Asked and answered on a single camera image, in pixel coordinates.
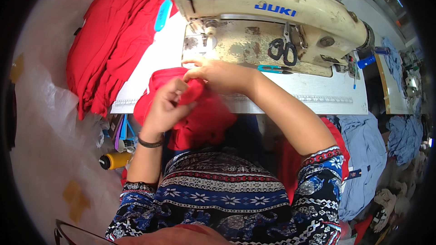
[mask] yellow bottle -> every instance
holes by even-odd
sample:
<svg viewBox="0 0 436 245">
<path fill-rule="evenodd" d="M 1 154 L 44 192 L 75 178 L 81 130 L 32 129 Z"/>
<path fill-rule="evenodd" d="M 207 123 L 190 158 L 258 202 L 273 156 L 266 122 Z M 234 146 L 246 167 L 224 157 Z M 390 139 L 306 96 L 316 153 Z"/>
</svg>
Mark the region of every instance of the yellow bottle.
<svg viewBox="0 0 436 245">
<path fill-rule="evenodd" d="M 107 153 L 100 157 L 99 162 L 103 169 L 115 169 L 126 166 L 131 157 L 132 154 L 127 151 L 123 153 Z"/>
</svg>

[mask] patterned shirt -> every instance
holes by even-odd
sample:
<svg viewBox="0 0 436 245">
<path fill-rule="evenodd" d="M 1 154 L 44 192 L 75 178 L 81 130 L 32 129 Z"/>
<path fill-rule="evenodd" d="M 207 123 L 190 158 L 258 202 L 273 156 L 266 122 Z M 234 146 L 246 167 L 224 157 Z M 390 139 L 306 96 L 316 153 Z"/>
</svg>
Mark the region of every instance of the patterned shirt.
<svg viewBox="0 0 436 245">
<path fill-rule="evenodd" d="M 157 190 L 125 183 L 106 238 L 198 224 L 235 244 L 336 244 L 343 159 L 334 146 L 304 160 L 290 204 L 275 176 L 228 151 L 182 153 L 168 162 Z"/>
</svg>

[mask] stack of red fabric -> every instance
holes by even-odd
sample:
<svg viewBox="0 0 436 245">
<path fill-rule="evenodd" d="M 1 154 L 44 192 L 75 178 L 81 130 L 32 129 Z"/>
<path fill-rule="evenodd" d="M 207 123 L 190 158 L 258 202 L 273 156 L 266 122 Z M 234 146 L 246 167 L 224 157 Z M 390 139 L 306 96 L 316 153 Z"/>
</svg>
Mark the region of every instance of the stack of red fabric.
<svg viewBox="0 0 436 245">
<path fill-rule="evenodd" d="M 183 67 L 164 69 L 152 74 L 147 91 L 135 105 L 134 117 L 143 124 L 150 111 L 156 91 L 173 78 L 183 78 L 188 69 Z M 189 88 L 181 95 L 178 105 L 197 102 L 192 112 L 173 128 L 168 143 L 170 150 L 198 149 L 205 144 L 217 145 L 225 138 L 225 130 L 236 121 L 220 97 L 205 87 L 202 79 L 192 79 Z"/>
<path fill-rule="evenodd" d="M 350 160 L 350 153 L 345 147 L 344 139 L 338 129 L 327 118 L 322 117 L 321 120 L 330 130 L 331 134 L 336 140 L 337 146 L 341 149 L 344 156 L 342 163 L 342 181 L 348 177 L 348 161 Z M 288 194 L 289 202 L 292 203 L 295 190 L 297 189 L 298 170 L 302 162 L 302 157 L 298 152 L 289 144 L 285 136 L 279 137 L 275 142 L 275 153 L 277 154 L 277 178 L 283 183 Z"/>
<path fill-rule="evenodd" d="M 67 58 L 67 83 L 79 97 L 79 118 L 107 108 L 153 42 L 164 0 L 94 0 Z M 176 13 L 173 4 L 171 15 Z"/>
</svg>

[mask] juki logo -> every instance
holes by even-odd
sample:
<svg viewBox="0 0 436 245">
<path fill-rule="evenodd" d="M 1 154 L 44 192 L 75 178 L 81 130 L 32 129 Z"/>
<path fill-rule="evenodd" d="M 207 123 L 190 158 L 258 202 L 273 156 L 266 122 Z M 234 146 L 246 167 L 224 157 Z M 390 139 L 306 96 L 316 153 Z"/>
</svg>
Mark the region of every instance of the juki logo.
<svg viewBox="0 0 436 245">
<path fill-rule="evenodd" d="M 254 6 L 254 8 L 260 9 L 260 10 L 268 10 L 268 11 L 276 12 L 276 13 L 279 13 L 279 11 L 280 11 L 280 14 L 286 14 L 286 15 L 291 16 L 291 17 L 295 16 L 295 14 L 297 13 L 295 10 L 292 10 L 292 12 L 289 13 L 289 11 L 291 11 L 291 9 L 280 7 L 278 5 L 276 5 L 274 9 L 273 9 L 273 7 L 274 7 L 273 5 L 269 5 L 269 4 L 263 4 L 262 7 L 260 7 L 259 5 Z"/>
</svg>

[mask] blue garment pile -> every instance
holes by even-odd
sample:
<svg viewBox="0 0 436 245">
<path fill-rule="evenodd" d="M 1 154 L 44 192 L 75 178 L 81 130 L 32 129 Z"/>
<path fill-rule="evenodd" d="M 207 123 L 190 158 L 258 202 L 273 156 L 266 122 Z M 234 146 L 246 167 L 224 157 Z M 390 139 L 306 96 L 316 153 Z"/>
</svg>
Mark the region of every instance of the blue garment pile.
<svg viewBox="0 0 436 245">
<path fill-rule="evenodd" d="M 400 93 L 404 95 L 403 87 L 401 85 L 402 71 L 401 71 L 400 54 L 397 52 L 397 50 L 395 49 L 391 41 L 388 39 L 388 37 L 383 37 L 381 39 L 381 45 L 383 47 L 388 47 L 391 50 L 389 55 L 384 56 L 384 59 L 386 60 L 386 64 L 388 65 L 389 72 L 397 82 L 398 90 L 400 91 Z"/>
<path fill-rule="evenodd" d="M 411 161 L 419 154 L 424 129 L 419 118 L 414 115 L 406 119 L 394 116 L 386 124 L 389 134 L 389 157 L 396 157 L 397 165 Z"/>
<path fill-rule="evenodd" d="M 349 221 L 373 199 L 377 182 L 386 166 L 386 147 L 378 128 L 378 120 L 371 112 L 368 115 L 330 115 L 327 118 L 333 124 L 340 125 L 345 147 L 350 153 L 348 167 L 362 170 L 360 177 L 345 180 L 339 218 Z"/>
</svg>

